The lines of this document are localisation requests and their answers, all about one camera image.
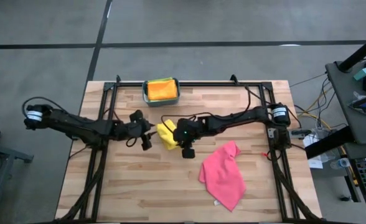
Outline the yellow microfiber towel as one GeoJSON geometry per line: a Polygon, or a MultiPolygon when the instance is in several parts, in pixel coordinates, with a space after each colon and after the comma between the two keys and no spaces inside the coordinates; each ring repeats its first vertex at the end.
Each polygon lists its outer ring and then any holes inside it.
{"type": "Polygon", "coordinates": [[[157,133],[167,150],[173,150],[177,147],[177,142],[174,140],[173,131],[176,125],[170,120],[156,125],[157,133]]]}

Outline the pink microfiber towel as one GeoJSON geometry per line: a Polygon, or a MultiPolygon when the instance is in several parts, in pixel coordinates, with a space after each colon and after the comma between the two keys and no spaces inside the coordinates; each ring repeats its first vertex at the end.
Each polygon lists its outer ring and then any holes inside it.
{"type": "Polygon", "coordinates": [[[230,212],[246,192],[245,181],[235,160],[240,153],[235,141],[229,141],[203,160],[199,172],[199,182],[230,212]]]}

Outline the black aluminium table frame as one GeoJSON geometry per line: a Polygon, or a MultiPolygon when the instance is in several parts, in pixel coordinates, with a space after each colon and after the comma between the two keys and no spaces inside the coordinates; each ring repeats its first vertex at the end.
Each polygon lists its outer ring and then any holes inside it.
{"type": "MultiPolygon", "coordinates": [[[[143,100],[143,82],[90,82],[81,116],[125,123],[141,110],[153,125],[167,119],[196,120],[210,113],[227,116],[256,106],[281,103],[289,109],[289,129],[298,129],[293,99],[286,80],[180,81],[181,95],[174,105],[150,107],[143,100]]],[[[72,145],[59,198],[57,223],[319,223],[321,211],[301,139],[291,139],[283,151],[269,147],[266,126],[250,123],[228,128],[192,143],[193,159],[182,148],[167,150],[157,135],[152,147],[142,140],[107,141],[99,149],[72,145]],[[229,141],[241,150],[236,157],[246,192],[230,212],[199,182],[204,159],[229,141]],[[270,160],[262,156],[269,152],[270,160]]]]}

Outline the blue-grey plastic bin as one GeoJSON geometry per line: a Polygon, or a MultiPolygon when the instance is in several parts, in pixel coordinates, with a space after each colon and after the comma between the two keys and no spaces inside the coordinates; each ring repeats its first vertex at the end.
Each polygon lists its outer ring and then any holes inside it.
{"type": "Polygon", "coordinates": [[[159,107],[159,106],[167,106],[167,105],[174,105],[179,101],[179,97],[181,95],[180,91],[180,84],[178,79],[174,78],[176,85],[177,85],[177,98],[171,99],[171,100],[157,100],[157,101],[151,101],[148,98],[148,81],[144,81],[142,84],[143,89],[143,100],[144,102],[150,106],[150,107],[159,107]]]}

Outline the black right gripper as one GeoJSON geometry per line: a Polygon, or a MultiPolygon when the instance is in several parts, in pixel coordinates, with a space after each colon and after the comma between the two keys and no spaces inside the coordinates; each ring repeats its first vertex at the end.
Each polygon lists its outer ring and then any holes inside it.
{"type": "Polygon", "coordinates": [[[204,135],[205,124],[201,121],[191,121],[187,118],[180,118],[177,127],[173,131],[173,138],[176,142],[182,143],[182,157],[193,159],[195,151],[192,148],[192,141],[200,139],[204,135]]]}

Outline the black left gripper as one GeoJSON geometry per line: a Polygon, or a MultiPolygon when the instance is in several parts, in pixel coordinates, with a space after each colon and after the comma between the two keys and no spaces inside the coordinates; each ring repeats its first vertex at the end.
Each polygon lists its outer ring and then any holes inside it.
{"type": "Polygon", "coordinates": [[[117,139],[129,139],[141,137],[142,149],[147,151],[152,147],[151,138],[157,132],[149,131],[154,125],[150,123],[143,115],[141,110],[136,110],[134,113],[130,114],[130,123],[121,123],[117,125],[117,139]]]}

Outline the orange microfiber towel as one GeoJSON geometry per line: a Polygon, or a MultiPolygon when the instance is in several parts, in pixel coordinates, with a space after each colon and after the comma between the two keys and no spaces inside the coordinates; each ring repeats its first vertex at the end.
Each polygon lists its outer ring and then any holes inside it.
{"type": "Polygon", "coordinates": [[[177,98],[177,85],[174,79],[148,82],[148,98],[151,101],[177,98]]]}

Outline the teal foam block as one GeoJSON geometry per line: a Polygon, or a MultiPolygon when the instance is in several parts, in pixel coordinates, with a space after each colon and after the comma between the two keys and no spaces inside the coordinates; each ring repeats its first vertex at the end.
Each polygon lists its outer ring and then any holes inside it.
{"type": "Polygon", "coordinates": [[[366,77],[366,68],[359,70],[354,76],[354,80],[359,81],[366,77]]]}

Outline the grey side desk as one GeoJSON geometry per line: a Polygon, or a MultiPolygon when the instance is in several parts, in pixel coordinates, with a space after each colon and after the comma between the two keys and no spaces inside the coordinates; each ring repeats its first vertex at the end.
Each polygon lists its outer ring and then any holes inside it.
{"type": "Polygon", "coordinates": [[[358,63],[348,72],[340,71],[336,63],[328,63],[325,68],[355,141],[359,144],[366,144],[366,114],[349,106],[355,100],[355,91],[360,95],[366,95],[362,82],[353,78],[364,68],[364,64],[358,63]]]}

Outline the black slanted pole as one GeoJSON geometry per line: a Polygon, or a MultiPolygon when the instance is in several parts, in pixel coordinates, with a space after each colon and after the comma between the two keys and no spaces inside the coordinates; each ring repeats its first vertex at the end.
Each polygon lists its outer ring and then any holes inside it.
{"type": "Polygon", "coordinates": [[[350,70],[355,64],[361,61],[362,58],[366,57],[366,43],[361,46],[356,52],[345,59],[338,65],[338,69],[342,72],[350,70]]]}

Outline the clear plastic bottle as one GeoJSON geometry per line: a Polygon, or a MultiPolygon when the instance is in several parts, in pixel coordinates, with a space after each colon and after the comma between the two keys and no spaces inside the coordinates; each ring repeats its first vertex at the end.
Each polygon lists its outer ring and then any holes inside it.
{"type": "Polygon", "coordinates": [[[347,167],[350,167],[350,161],[349,161],[348,158],[343,157],[343,158],[340,158],[338,160],[332,161],[330,163],[330,167],[332,169],[335,169],[335,170],[337,170],[337,169],[345,169],[347,167]]]}

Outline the black desk leg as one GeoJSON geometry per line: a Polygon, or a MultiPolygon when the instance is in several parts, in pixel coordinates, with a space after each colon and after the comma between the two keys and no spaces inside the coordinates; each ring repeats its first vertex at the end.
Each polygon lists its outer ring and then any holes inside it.
{"type": "Polygon", "coordinates": [[[346,126],[338,131],[333,132],[327,137],[318,140],[315,143],[310,144],[305,147],[306,156],[308,159],[319,156],[333,148],[342,146],[348,142],[354,142],[354,136],[351,129],[346,126]]]}

